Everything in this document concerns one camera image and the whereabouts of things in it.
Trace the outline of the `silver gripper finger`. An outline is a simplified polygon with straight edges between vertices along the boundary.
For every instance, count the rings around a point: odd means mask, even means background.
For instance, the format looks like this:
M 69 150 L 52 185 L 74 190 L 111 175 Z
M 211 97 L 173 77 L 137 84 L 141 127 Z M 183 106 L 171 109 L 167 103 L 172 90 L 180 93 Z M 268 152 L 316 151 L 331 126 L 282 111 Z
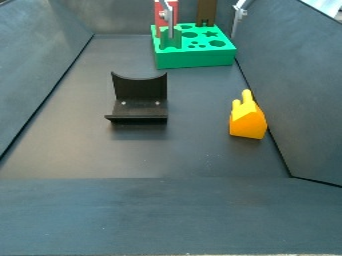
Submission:
M 247 10 L 244 8 L 245 4 L 247 4 L 247 0 L 237 0 L 237 2 L 232 5 L 235 14 L 233 14 L 233 22 L 232 22 L 232 28 L 231 28 L 231 36 L 235 36 L 237 24 L 241 21 L 243 17 L 247 15 Z
M 167 22 L 168 25 L 168 38 L 173 38 L 173 8 L 167 0 L 159 0 L 163 10 L 159 12 L 159 17 Z

